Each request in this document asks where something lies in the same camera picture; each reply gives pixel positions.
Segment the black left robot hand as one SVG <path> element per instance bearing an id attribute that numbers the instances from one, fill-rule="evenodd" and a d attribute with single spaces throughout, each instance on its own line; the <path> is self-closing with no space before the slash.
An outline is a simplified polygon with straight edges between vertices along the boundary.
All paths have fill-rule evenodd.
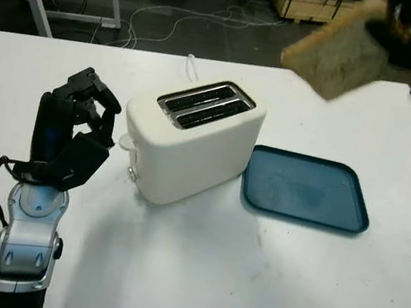
<path id="1" fill-rule="evenodd" d="M 69 76 L 66 83 L 40 99 L 30 159 L 49 163 L 64 150 L 100 156 L 115 143 L 116 96 L 92 67 Z"/>

